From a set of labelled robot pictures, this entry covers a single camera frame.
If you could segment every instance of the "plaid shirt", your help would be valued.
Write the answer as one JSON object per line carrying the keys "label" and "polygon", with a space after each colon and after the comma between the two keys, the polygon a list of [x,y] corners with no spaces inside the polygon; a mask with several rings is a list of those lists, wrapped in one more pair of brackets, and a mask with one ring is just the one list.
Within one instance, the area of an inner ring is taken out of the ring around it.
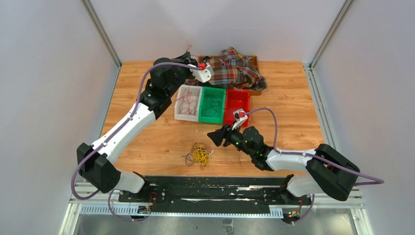
{"label": "plaid shirt", "polygon": [[[212,66],[214,75],[209,83],[213,87],[231,89],[254,89],[263,90],[267,88],[265,78],[252,68],[252,57],[238,53],[233,47],[223,50],[220,57],[204,58],[204,61]],[[187,85],[197,85],[196,80],[187,80]]]}

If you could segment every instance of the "white bin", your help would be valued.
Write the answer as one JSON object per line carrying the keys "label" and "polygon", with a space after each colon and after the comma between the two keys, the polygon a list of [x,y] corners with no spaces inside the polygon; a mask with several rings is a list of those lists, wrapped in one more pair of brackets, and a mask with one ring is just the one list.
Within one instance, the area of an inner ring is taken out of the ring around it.
{"label": "white bin", "polygon": [[177,92],[174,105],[174,119],[184,121],[199,121],[200,99],[202,87],[182,85]]}

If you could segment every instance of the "wooden tray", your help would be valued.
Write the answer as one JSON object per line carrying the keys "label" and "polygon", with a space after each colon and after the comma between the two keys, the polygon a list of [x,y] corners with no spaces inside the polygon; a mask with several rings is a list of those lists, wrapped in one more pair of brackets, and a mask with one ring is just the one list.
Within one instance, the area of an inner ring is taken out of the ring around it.
{"label": "wooden tray", "polygon": [[[205,56],[209,56],[209,57],[220,57],[220,55],[199,55],[199,63],[201,62],[201,59],[204,58]],[[259,71],[259,66],[258,66],[258,58],[256,55],[246,55],[249,57],[252,57],[252,68],[256,69],[258,72]],[[243,91],[248,91],[251,95],[261,95],[262,90],[257,91],[257,90],[252,90],[252,89],[241,89]]]}

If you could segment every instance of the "white wall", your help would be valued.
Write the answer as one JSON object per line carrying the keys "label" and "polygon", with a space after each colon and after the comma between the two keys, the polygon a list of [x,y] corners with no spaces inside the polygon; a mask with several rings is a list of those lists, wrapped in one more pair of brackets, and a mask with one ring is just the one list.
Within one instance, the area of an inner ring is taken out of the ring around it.
{"label": "white wall", "polygon": [[123,61],[218,54],[310,62],[344,0],[92,0]]}
{"label": "white wall", "polygon": [[2,0],[0,35],[0,234],[55,235],[117,70],[79,0]]}
{"label": "white wall", "polygon": [[415,1],[355,1],[316,67],[339,149],[366,174],[374,234],[414,234]]}

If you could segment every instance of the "wooden tabletop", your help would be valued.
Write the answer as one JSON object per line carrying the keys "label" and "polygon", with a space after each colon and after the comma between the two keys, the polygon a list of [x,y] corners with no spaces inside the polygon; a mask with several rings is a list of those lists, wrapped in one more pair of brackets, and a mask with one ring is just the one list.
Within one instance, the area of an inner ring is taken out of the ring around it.
{"label": "wooden tabletop", "polygon": [[[130,110],[137,98],[143,74],[152,62],[124,62],[110,104],[103,134],[108,132]],[[251,110],[272,109],[278,120],[277,146],[282,149],[311,149],[323,143],[319,121],[301,62],[259,62],[259,70],[268,88],[260,96],[251,96]],[[174,103],[155,122],[146,127],[124,150],[115,166],[143,175],[205,176],[286,176],[290,170],[261,171],[250,157],[235,147],[216,147],[208,132],[221,125],[174,119]],[[264,141],[272,146],[274,122],[268,111],[251,115],[249,126],[255,126]],[[195,142],[204,142],[214,150],[209,166],[187,166],[186,155]]]}

